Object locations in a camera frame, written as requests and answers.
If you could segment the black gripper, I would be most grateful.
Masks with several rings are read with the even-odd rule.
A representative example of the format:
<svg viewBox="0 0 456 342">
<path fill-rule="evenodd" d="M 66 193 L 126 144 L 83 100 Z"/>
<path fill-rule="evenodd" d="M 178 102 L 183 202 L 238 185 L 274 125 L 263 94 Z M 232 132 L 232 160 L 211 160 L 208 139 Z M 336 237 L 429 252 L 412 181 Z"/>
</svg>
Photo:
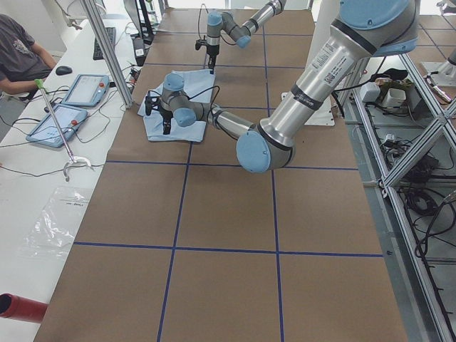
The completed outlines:
<svg viewBox="0 0 456 342">
<path fill-rule="evenodd" d="M 216 58 L 219 55 L 219 44 L 207 45 L 207 54 L 209 55 L 208 68 L 211 74 L 214 74 L 214 68 L 216 66 Z"/>
<path fill-rule="evenodd" d="M 169 135 L 172 128 L 171 119 L 173 118 L 173 113 L 171 110 L 165 110 L 164 108 L 159 109 L 159 112 L 163 118 L 163 135 Z"/>
</svg>

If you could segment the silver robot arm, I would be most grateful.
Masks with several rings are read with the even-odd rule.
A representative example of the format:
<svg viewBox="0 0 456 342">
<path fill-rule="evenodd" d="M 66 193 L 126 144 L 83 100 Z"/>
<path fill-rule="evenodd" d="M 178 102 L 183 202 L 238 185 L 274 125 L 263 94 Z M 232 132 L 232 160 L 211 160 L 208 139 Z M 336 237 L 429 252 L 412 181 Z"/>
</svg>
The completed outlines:
<svg viewBox="0 0 456 342">
<path fill-rule="evenodd" d="M 285 167 L 294 156 L 295 134 L 359 60 L 416 47 L 419 11 L 419 1 L 340 1 L 328 40 L 273 114 L 257 124 L 211 103 L 191 101 L 183 77 L 170 73 L 157 100 L 164 131 L 170 131 L 172 121 L 188 127 L 204 120 L 237 141 L 237 159 L 245 170 L 262 173 Z"/>
<path fill-rule="evenodd" d="M 195 49 L 201 46 L 207 48 L 209 56 L 208 68 L 214 73 L 217 56 L 219 54 L 220 39 L 225 32 L 240 48 L 246 48 L 254 35 L 269 19 L 281 14 L 286 6 L 286 0 L 268 1 L 252 17 L 241 26 L 236 23 L 230 12 L 211 11 L 207 16 L 207 35 L 197 40 Z"/>
</svg>

